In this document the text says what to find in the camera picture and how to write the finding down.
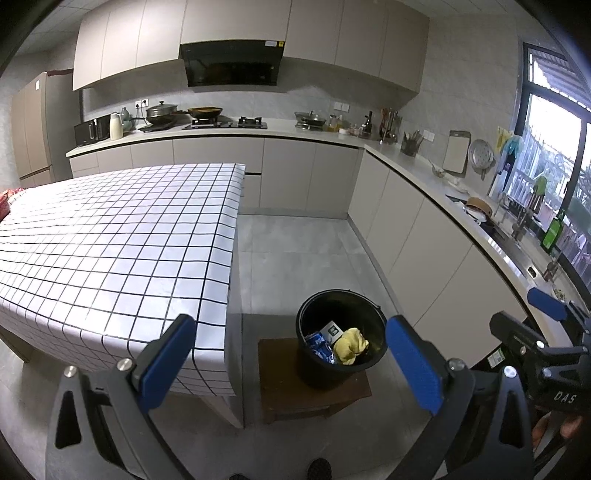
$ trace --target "green bottle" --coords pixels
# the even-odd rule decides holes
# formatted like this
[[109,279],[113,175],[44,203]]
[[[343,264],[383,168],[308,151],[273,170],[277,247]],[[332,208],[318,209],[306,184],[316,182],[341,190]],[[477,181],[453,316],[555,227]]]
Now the green bottle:
[[564,215],[565,211],[560,209],[556,217],[554,217],[554,219],[550,223],[548,231],[544,235],[541,246],[548,254],[552,251],[560,237],[560,234],[562,233],[562,229],[564,228]]

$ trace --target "yellow cloth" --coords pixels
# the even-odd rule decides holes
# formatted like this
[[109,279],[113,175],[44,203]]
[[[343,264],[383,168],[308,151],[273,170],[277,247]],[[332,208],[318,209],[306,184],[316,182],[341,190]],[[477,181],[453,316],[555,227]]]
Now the yellow cloth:
[[495,152],[497,154],[501,153],[501,150],[503,150],[503,147],[511,137],[513,137],[513,132],[509,132],[503,127],[496,127]]
[[352,365],[355,358],[368,347],[358,328],[350,328],[333,345],[333,352],[343,365]]

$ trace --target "wooden stool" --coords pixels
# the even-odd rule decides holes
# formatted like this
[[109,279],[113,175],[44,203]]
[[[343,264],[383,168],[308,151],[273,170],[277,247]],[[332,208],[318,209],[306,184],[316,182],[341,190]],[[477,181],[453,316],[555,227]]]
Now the wooden stool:
[[360,398],[371,396],[365,372],[351,375],[331,390],[315,390],[296,374],[297,338],[259,341],[263,421],[330,417]]

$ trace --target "wall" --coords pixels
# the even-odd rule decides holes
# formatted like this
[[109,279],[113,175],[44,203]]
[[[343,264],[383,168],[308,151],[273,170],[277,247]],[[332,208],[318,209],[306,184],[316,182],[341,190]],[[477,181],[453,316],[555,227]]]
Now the wall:
[[[513,129],[520,41],[558,49],[526,13],[431,19],[420,93],[400,112],[403,130],[435,133],[433,142],[423,141],[422,155],[442,165],[450,130],[468,130],[494,146],[497,126]],[[482,181],[468,166],[466,183],[486,194],[494,175],[492,168]]]
[[[184,64],[169,61],[124,72],[83,89],[84,118],[92,119],[121,110],[135,112],[135,101],[150,105],[159,100],[178,104],[179,109],[215,105],[223,114],[293,119],[294,112],[314,110],[322,115],[342,113],[360,125],[370,110],[384,106],[400,108],[415,93],[363,73],[312,61],[284,58],[276,87],[188,88]],[[334,101],[350,104],[349,113],[335,112]]]
[[12,149],[12,96],[46,70],[74,66],[76,35],[49,52],[14,57],[0,77],[0,191],[20,186]]

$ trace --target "range hood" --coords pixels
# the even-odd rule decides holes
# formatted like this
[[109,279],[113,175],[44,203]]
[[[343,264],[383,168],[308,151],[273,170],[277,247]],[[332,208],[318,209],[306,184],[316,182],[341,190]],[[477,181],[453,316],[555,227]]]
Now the range hood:
[[180,57],[190,87],[277,85],[283,42],[222,40],[183,44]]

